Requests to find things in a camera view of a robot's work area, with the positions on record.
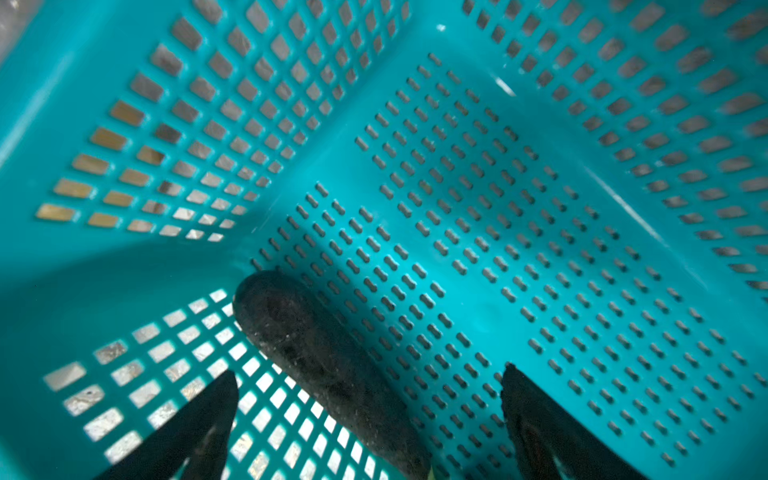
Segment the perforated plastic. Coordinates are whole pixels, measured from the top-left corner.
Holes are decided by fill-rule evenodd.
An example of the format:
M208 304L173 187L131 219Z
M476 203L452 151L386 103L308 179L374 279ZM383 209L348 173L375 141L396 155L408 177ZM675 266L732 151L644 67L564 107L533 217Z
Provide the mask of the perforated plastic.
M650 478L763 474L764 6L88 3L0 71L7 469L95 475L230 368L230 478L398 477L237 330L255 267L438 474L516 477L507 361Z

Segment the teal plastic basket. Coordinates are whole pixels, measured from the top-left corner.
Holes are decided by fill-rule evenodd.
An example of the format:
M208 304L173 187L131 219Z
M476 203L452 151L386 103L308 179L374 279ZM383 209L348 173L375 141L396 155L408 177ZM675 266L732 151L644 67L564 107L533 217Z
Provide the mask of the teal plastic basket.
M302 279L435 473L507 361L649 478L763 477L768 10L46 2L0 70L0 475L87 478L232 369L228 478L400 478L251 346Z

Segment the black object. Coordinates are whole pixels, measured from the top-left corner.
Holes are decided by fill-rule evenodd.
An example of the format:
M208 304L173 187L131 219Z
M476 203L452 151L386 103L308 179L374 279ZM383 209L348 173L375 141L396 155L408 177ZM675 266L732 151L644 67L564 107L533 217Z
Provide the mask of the black object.
M219 480L238 399L235 374L227 370L96 480L167 480L187 458L181 480Z
M645 480L511 363L502 410L525 480L561 480L554 457L574 480Z
M374 454L411 480L425 480L429 454L406 404L365 350L301 283L278 272L246 278L235 318L258 349Z

